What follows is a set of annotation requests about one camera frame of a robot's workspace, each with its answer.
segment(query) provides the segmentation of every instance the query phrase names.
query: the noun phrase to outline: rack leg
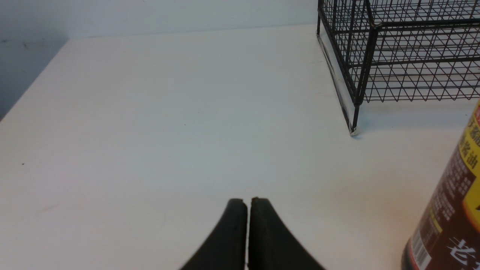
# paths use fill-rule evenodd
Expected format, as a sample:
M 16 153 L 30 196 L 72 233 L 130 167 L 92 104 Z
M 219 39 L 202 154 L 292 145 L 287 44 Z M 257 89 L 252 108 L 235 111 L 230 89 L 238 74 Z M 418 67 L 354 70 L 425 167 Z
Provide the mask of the rack leg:
M 350 132 L 350 136 L 356 136 L 359 133 L 357 129 L 357 121 L 359 116 L 360 105 L 354 105 L 353 118 L 352 118 L 353 121 L 350 122 L 350 116 L 348 113 L 347 105 L 345 103 L 345 98 L 349 100 L 349 97 L 344 97 L 344 95 L 342 95 L 340 86 L 338 85 L 339 82 L 335 76 L 335 70 L 333 68 L 332 62 L 328 55 L 327 49 L 325 48 L 325 44 L 320 35 L 317 35 L 317 39 L 320 43 L 320 47 L 322 48 L 322 52 L 324 53 L 325 59 L 327 60 L 328 68 L 330 69 L 330 74 L 332 76 L 332 80 L 335 86 L 335 92 L 338 97 L 338 101 L 340 103 L 343 116 L 345 118 L 345 121 L 347 122 L 347 127 L 348 127 L 348 131 Z
M 322 23 L 322 20 L 320 19 L 320 16 L 317 16 L 317 37 L 320 36 L 320 24 Z

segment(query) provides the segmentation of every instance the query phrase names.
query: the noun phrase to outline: black rubber pad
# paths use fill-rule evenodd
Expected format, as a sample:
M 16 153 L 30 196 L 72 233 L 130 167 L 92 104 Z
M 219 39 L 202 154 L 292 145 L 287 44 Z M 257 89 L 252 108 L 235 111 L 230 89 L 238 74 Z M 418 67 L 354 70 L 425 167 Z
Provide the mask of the black rubber pad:
M 268 199 L 252 199 L 249 234 L 250 270 L 324 270 L 285 227 Z
M 247 206 L 230 199 L 208 238 L 182 270 L 243 270 L 247 237 Z

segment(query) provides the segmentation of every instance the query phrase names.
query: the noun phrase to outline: metal wire grid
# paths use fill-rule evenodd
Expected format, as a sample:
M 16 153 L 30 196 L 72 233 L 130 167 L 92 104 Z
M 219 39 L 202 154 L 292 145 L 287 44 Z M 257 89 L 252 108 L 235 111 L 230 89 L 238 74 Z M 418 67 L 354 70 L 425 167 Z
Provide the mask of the metal wire grid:
M 440 21 L 479 18 L 478 0 L 375 0 L 376 23 Z
M 479 55 L 478 28 L 381 31 L 364 100 L 477 98 Z M 354 81 L 360 69 L 350 69 Z
M 324 0 L 323 12 L 356 86 L 371 27 L 366 4 L 366 1 Z M 376 23 L 480 17 L 475 0 L 376 0 L 370 4 Z M 475 27 L 419 30 L 406 26 L 381 30 L 364 100 L 479 97 L 476 90 L 480 74 L 479 33 L 480 29 Z

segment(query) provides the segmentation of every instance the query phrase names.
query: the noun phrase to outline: black object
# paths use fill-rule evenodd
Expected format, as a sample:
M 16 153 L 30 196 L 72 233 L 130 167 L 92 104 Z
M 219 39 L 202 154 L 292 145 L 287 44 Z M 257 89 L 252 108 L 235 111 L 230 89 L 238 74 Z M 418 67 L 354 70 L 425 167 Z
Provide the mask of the black object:
M 324 270 L 263 198 L 252 199 L 248 261 L 250 270 Z
M 323 24 L 328 38 L 320 37 Z M 319 0 L 317 37 L 333 48 L 353 119 L 363 101 L 478 98 L 478 0 Z M 334 75 L 328 55 L 330 70 Z
M 402 254 L 402 270 L 414 270 L 410 257 L 408 256 L 408 246 L 410 245 L 410 241 L 405 246 Z
M 324 270 L 285 227 L 268 199 L 253 198 L 249 269 Z M 230 199 L 220 221 L 181 270 L 243 270 L 247 207 Z
M 247 206 L 230 199 L 220 221 L 182 270 L 243 270 Z

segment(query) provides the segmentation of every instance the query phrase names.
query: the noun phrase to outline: yellow label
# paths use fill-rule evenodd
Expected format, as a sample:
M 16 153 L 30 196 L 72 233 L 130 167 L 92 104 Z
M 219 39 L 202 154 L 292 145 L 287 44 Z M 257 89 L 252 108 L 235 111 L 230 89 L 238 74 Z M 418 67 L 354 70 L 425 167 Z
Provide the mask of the yellow label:
M 477 122 L 480 119 L 480 108 L 477 104 L 463 135 L 458 142 L 458 150 L 465 165 L 475 175 L 480 175 L 480 127 Z
M 432 219 L 432 222 L 433 222 L 435 228 L 437 228 L 438 233 L 442 233 L 443 230 L 440 227 L 440 224 L 438 224 L 438 220 L 435 217 L 435 214 L 433 213 L 433 208 L 432 207 L 430 207 L 430 218 Z
M 463 199 L 463 208 L 468 219 L 480 232 L 480 182 L 474 181 L 473 185 Z

